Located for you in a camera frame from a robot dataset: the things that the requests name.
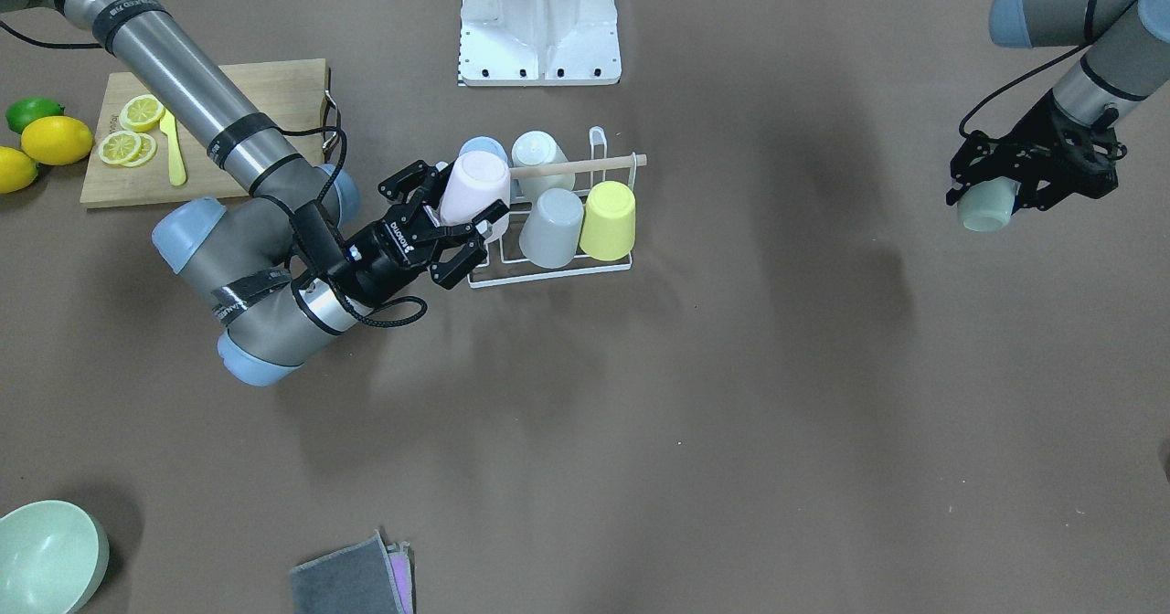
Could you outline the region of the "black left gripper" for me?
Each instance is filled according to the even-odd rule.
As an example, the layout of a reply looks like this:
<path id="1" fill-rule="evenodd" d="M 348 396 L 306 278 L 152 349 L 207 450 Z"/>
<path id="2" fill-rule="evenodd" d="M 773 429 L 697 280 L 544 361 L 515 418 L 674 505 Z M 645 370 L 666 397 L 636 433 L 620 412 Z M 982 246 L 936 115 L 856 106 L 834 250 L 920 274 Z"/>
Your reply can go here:
<path id="1" fill-rule="evenodd" d="M 1018 184 L 1013 213 L 1049 211 L 1074 194 L 1100 199 L 1117 188 L 1121 144 L 1115 130 L 1071 119 L 1053 92 L 1045 94 L 1005 139 L 1011 146 L 986 132 L 968 136 L 950 160 L 947 206 L 956 206 L 975 185 L 1004 175 L 1010 165 L 1009 175 Z"/>

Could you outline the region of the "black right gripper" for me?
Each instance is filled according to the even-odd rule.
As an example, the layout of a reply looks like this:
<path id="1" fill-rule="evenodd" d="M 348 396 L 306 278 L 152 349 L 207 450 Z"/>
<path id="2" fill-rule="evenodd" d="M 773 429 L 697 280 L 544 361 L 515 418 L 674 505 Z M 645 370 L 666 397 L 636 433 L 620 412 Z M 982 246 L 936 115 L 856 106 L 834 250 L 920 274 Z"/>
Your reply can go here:
<path id="1" fill-rule="evenodd" d="M 419 160 L 385 178 L 378 194 L 388 201 L 388 211 L 351 239 L 325 221 L 329 239 L 337 243 L 326 257 L 325 280 L 360 304 L 385 304 L 431 264 L 431 280 L 454 289 L 484 261 L 486 244 L 501 237 L 495 225 L 509 207 L 496 199 L 472 221 L 443 226 L 439 206 L 450 172 L 450 164 Z"/>

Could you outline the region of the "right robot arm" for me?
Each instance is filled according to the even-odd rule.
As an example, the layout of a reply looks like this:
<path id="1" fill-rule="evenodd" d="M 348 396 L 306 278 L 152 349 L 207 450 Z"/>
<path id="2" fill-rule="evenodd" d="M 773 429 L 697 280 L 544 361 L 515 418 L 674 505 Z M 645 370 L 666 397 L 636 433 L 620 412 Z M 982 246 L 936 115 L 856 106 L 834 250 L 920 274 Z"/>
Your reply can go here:
<path id="1" fill-rule="evenodd" d="M 347 327 L 379 326 L 427 274 L 454 288 L 486 258 L 508 194 L 473 203 L 472 218 L 441 221 L 455 165 L 418 161 L 386 178 L 388 211 L 352 237 L 339 228 L 360 196 L 340 164 L 314 167 L 284 130 L 246 97 L 157 0 L 4 0 L 4 11 L 54 7 L 121 60 L 165 111 L 161 131 L 173 185 L 187 173 L 184 127 L 248 201 L 200 196 L 164 218 L 152 242 L 172 272 L 213 306 L 218 356 L 239 381 L 275 384 Z"/>

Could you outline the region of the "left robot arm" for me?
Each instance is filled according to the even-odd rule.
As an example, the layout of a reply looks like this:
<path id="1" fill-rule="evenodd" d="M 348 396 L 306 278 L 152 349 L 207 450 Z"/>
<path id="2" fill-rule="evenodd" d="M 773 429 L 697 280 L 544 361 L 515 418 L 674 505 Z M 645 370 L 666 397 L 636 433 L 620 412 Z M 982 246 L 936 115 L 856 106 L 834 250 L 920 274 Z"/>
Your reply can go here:
<path id="1" fill-rule="evenodd" d="M 1005 228 L 1018 211 L 1117 188 L 1127 149 L 1116 124 L 1166 84 L 1169 0 L 994 0 L 989 34 L 1004 48 L 1064 47 L 1069 71 L 1006 134 L 969 131 L 950 161 L 970 230 Z"/>

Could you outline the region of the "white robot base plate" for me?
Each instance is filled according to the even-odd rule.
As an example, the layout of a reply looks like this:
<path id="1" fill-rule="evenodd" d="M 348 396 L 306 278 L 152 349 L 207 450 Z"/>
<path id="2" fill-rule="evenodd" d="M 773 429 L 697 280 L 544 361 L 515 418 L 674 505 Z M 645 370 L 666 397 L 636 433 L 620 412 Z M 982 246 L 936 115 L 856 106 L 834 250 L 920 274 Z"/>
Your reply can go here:
<path id="1" fill-rule="evenodd" d="M 617 0 L 461 0 L 463 87 L 607 87 L 622 80 Z"/>

